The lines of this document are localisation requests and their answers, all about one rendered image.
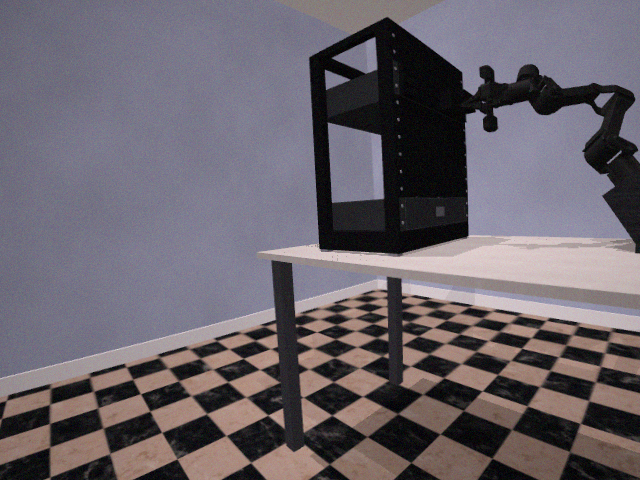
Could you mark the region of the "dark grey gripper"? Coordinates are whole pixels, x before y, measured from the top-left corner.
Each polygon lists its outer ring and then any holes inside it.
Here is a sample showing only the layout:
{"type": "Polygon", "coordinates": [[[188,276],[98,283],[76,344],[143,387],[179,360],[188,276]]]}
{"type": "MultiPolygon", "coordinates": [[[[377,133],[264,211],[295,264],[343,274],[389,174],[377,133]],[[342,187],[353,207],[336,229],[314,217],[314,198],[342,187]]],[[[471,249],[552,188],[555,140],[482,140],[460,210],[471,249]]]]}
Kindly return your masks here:
{"type": "MultiPolygon", "coordinates": [[[[480,73],[480,77],[484,79],[484,83],[489,81],[495,82],[494,70],[490,66],[484,65],[479,67],[479,73],[480,73]]],[[[515,104],[513,100],[513,95],[512,95],[512,83],[511,84],[506,83],[506,85],[507,85],[507,88],[503,89],[503,95],[507,95],[507,100],[503,101],[501,105],[498,106],[498,108],[501,106],[515,104]]],[[[484,130],[487,132],[495,132],[498,129],[498,121],[497,121],[497,117],[495,117],[493,114],[493,108],[488,108],[486,102],[484,103],[481,102],[480,87],[478,87],[478,91],[476,92],[476,94],[473,95],[468,100],[466,100],[465,102],[463,102],[462,104],[460,104],[460,107],[480,110],[480,112],[482,112],[483,114],[487,113],[487,116],[483,118],[484,130]]]]}

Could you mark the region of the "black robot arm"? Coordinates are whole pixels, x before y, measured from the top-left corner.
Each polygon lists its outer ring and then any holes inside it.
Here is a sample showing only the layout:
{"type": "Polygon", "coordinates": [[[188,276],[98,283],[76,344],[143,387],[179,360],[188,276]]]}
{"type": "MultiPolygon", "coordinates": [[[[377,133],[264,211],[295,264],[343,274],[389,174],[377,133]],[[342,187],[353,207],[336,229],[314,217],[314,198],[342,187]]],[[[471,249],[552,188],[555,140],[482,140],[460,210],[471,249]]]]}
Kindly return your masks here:
{"type": "MultiPolygon", "coordinates": [[[[488,108],[500,106],[507,100],[507,95],[503,95],[504,88],[507,88],[506,83],[494,81],[480,85],[481,100],[487,103],[488,108]]],[[[614,186],[640,169],[640,163],[633,156],[638,151],[637,146],[619,136],[625,112],[635,102],[631,91],[618,85],[601,86],[596,83],[560,88],[551,77],[539,75],[539,69],[535,65],[527,64],[521,67],[516,82],[512,83],[512,95],[515,103],[530,100],[529,103],[540,115],[550,115],[570,105],[591,105],[595,113],[604,119],[601,128],[582,151],[585,152],[586,162],[599,174],[609,173],[607,176],[614,186]],[[593,102],[600,93],[614,93],[602,108],[593,102]],[[607,165],[620,150],[622,152],[607,165]]]]}

